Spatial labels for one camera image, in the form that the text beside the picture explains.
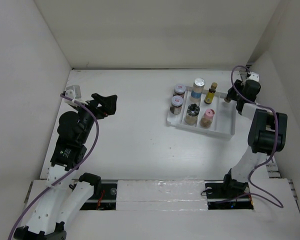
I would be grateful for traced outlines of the black pepper grinder bottle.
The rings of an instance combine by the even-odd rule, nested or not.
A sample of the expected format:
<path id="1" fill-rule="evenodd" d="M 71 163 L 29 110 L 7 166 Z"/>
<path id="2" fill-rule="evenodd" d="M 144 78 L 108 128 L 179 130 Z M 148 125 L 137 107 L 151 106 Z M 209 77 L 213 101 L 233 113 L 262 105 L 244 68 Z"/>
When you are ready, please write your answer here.
<path id="1" fill-rule="evenodd" d="M 230 103 L 230 102 L 232 101 L 232 99 L 229 98 L 229 97 L 225 97 L 225 98 L 224 98 L 224 101 L 225 101 L 226 103 Z"/>

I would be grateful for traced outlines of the yellow label bottle cork cap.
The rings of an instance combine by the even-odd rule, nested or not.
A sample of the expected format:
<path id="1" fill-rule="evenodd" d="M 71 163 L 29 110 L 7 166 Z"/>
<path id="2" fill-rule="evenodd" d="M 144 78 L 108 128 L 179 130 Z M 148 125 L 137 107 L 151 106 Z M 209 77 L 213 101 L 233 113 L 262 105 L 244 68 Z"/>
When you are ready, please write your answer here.
<path id="1" fill-rule="evenodd" d="M 218 84 L 216 82 L 213 82 L 205 96 L 204 102 L 206 104 L 211 104 L 213 101 L 213 98 L 215 96 L 216 93 L 216 88 L 217 88 Z"/>

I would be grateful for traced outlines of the blue label silver lid jar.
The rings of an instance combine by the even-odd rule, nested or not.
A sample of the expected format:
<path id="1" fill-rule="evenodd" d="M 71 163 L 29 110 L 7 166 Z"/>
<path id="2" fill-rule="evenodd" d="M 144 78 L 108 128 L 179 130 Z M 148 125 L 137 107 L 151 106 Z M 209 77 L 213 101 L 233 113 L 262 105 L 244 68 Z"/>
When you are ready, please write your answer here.
<path id="1" fill-rule="evenodd" d="M 193 103 L 198 103 L 201 100 L 202 91 L 205 87 L 205 80 L 203 78 L 196 78 L 193 82 L 191 94 L 190 94 L 190 100 Z"/>

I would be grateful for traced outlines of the pink lid spice jar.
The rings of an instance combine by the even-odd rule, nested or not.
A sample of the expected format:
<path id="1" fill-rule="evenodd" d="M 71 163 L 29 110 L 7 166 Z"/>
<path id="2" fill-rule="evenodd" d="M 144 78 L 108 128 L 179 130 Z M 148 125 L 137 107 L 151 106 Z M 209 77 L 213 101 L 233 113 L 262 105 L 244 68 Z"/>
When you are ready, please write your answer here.
<path id="1" fill-rule="evenodd" d="M 214 116 L 215 111 L 212 108 L 208 108 L 200 119 L 200 126 L 203 128 L 209 128 L 212 125 Z"/>

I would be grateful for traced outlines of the black lid white powder jar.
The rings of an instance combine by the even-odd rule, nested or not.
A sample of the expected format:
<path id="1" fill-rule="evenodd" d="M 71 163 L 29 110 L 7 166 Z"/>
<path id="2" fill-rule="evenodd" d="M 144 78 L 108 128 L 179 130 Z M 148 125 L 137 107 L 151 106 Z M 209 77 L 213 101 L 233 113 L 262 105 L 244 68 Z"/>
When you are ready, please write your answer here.
<path id="1" fill-rule="evenodd" d="M 200 107 L 196 103 L 192 103 L 187 107 L 185 114 L 185 123 L 188 125 L 194 125 L 198 120 L 200 113 Z"/>

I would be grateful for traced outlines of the white lid brown sauce jar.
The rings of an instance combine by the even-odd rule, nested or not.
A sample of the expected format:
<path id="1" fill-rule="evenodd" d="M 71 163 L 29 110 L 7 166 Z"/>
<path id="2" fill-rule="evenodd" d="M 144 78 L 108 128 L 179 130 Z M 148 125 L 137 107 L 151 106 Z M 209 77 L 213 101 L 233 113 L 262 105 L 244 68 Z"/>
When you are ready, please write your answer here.
<path id="1" fill-rule="evenodd" d="M 186 90 L 187 88 L 184 84 L 176 84 L 174 86 L 173 96 L 179 96 L 181 98 L 184 98 Z"/>

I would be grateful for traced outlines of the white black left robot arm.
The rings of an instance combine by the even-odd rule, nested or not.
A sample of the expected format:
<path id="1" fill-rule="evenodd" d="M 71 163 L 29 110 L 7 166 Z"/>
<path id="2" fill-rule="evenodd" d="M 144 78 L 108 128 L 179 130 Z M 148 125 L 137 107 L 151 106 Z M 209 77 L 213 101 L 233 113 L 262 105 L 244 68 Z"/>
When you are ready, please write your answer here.
<path id="1" fill-rule="evenodd" d="M 69 90 L 60 94 L 73 110 L 58 120 L 58 138 L 50 160 L 46 188 L 23 210 L 12 227 L 12 240 L 64 240 L 70 222 L 90 198 L 101 201 L 105 195 L 101 177 L 83 173 L 71 185 L 76 171 L 93 152 L 96 133 L 90 149 L 85 143 L 99 120 L 112 116 L 117 110 L 117 95 L 92 94 L 89 101 L 81 101 Z"/>

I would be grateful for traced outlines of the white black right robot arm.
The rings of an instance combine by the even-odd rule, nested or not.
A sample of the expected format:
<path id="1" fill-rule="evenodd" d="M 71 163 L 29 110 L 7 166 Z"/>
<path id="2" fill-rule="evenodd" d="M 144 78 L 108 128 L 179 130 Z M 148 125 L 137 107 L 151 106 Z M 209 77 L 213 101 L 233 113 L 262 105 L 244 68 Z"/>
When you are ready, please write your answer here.
<path id="1" fill-rule="evenodd" d="M 249 186 L 251 172 L 265 163 L 267 157 L 282 151 L 286 143 L 288 115 L 255 103 L 260 90 L 258 81 L 237 79 L 225 98 L 227 103 L 235 101 L 237 112 L 252 120 L 247 137 L 248 147 L 221 184 L 221 192 L 229 199 L 243 195 Z"/>

